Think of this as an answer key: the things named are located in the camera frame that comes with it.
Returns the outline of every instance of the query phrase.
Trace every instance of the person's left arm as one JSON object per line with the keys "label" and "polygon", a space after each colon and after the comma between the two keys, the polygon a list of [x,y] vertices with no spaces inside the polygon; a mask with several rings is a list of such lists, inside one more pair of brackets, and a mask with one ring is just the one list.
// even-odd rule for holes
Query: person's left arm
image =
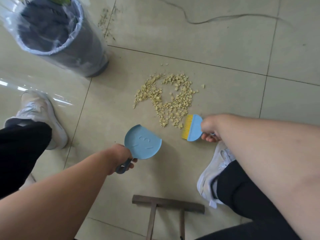
{"label": "person's left arm", "polygon": [[128,158],[132,158],[130,150],[116,144],[3,198],[0,239],[73,239],[106,177]]}

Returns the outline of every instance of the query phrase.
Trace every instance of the white sneaker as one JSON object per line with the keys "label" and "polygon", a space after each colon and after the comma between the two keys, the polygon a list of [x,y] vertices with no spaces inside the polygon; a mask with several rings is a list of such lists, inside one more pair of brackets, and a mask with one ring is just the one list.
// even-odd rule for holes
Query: white sneaker
{"label": "white sneaker", "polygon": [[54,109],[46,94],[26,90],[21,96],[21,110],[15,117],[7,119],[4,127],[26,124],[24,120],[44,122],[52,128],[52,139],[47,150],[62,149],[67,144],[68,136],[54,115]]}
{"label": "white sneaker", "polygon": [[197,189],[200,195],[209,201],[209,206],[214,209],[217,208],[217,204],[223,205],[223,202],[213,197],[211,190],[212,180],[214,180],[214,178],[217,177],[226,168],[226,166],[234,160],[234,156],[229,153],[224,142],[219,141],[209,166],[207,166],[198,179]]}

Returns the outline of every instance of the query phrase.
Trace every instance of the person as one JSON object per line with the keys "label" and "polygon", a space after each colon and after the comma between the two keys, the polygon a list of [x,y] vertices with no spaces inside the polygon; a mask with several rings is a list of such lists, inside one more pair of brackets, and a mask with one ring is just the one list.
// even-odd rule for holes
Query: person
{"label": "person", "polygon": [[[10,185],[0,187],[0,239],[73,239],[106,177],[130,151],[113,145],[16,191],[46,148],[66,143],[47,98],[26,91],[21,103],[0,130],[0,177]],[[224,203],[253,220],[201,240],[318,239],[319,127],[220,114],[206,117],[201,128],[202,139],[223,142],[199,178],[200,194],[212,207]]]}

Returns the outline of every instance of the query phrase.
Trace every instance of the hand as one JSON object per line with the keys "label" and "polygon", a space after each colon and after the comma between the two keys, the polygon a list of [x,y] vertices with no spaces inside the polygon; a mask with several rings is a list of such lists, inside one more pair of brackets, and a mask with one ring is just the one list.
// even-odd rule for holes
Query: hand
{"label": "hand", "polygon": [[[112,151],[112,153],[114,154],[114,157],[116,159],[116,167],[125,163],[128,158],[132,158],[130,150],[128,148],[126,148],[124,145],[114,144],[112,147],[110,147],[110,150]],[[136,163],[137,161],[138,161],[137,158],[134,158],[132,160],[132,162],[134,162],[134,163]],[[134,168],[133,163],[130,163],[129,167],[127,168],[127,171],[130,168],[131,169]]]}
{"label": "hand", "polygon": [[203,132],[201,138],[209,142],[221,141],[221,137],[216,129],[215,115],[206,117],[201,123],[201,131]]}

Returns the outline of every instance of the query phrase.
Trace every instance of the yellow bristles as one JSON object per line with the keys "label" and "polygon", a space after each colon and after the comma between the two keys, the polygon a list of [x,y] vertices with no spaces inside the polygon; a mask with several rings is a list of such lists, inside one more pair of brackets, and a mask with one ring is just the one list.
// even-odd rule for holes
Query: yellow bristles
{"label": "yellow bristles", "polygon": [[191,127],[191,123],[192,123],[192,118],[193,118],[193,114],[189,114],[186,117],[186,121],[184,122],[184,129],[183,129],[183,132],[181,135],[182,139],[185,139],[185,140],[188,139],[190,127]]}

